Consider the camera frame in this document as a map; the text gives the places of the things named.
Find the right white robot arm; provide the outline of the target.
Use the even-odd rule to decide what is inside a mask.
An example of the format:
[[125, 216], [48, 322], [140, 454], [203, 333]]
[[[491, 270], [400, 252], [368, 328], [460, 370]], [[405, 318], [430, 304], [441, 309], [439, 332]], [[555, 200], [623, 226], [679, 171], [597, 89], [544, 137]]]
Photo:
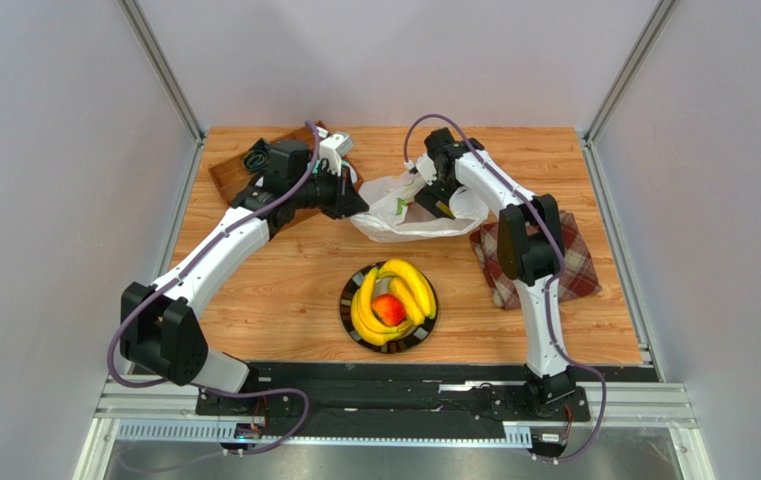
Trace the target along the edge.
[[559, 331], [556, 282], [564, 247], [557, 202], [519, 185], [475, 140], [457, 140], [441, 128], [424, 144], [425, 155], [410, 168], [426, 183], [417, 204], [452, 219], [452, 195], [468, 191], [498, 217], [497, 260], [516, 288], [526, 329], [529, 375], [522, 404], [532, 417], [548, 419], [563, 411], [575, 390]]

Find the yellow banana bunch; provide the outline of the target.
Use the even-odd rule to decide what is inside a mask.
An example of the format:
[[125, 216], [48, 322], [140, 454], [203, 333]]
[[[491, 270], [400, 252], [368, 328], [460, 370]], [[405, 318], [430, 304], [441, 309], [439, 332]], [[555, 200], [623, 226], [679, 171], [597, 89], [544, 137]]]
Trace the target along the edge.
[[414, 328], [414, 324], [407, 315], [407, 319], [401, 324], [389, 327], [375, 316], [371, 308], [371, 301], [375, 298], [374, 290], [377, 280], [378, 268], [373, 267], [365, 276], [351, 302], [351, 321], [354, 329], [364, 341], [382, 347], [406, 336]]
[[379, 269], [380, 279], [390, 278], [389, 291], [404, 303], [414, 325], [433, 320], [437, 314], [437, 301], [426, 277], [410, 262], [402, 259], [386, 261]]

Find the red fake apple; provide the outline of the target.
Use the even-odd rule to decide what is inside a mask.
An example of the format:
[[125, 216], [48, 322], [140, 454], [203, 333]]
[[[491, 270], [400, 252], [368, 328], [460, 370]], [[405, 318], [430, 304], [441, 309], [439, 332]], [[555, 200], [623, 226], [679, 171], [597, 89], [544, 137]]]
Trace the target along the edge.
[[404, 304], [392, 294], [381, 294], [371, 301], [375, 316], [386, 326], [395, 327], [407, 319]]

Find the white plastic bag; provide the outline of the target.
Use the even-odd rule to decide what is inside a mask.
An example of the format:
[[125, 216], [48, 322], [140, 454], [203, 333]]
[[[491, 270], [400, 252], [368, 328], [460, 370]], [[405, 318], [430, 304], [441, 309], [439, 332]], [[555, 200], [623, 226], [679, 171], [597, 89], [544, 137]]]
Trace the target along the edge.
[[425, 186], [420, 176], [411, 173], [366, 181], [359, 194], [369, 211], [351, 217], [350, 222], [374, 242], [402, 243], [468, 234], [487, 220], [488, 206], [465, 187], [450, 199], [453, 219], [434, 216], [415, 200]]

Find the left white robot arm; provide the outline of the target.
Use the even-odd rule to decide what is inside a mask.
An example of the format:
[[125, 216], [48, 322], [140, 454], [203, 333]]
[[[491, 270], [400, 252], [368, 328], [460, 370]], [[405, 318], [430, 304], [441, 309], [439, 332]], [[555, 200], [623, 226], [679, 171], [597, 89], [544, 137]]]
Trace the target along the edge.
[[234, 197], [219, 224], [176, 267], [149, 285], [133, 282], [121, 298], [112, 351], [179, 386], [238, 393], [251, 375], [245, 362], [209, 346], [199, 321], [235, 270], [291, 222], [318, 209], [333, 219], [368, 210], [343, 155], [353, 147], [336, 132], [315, 146], [284, 139]]

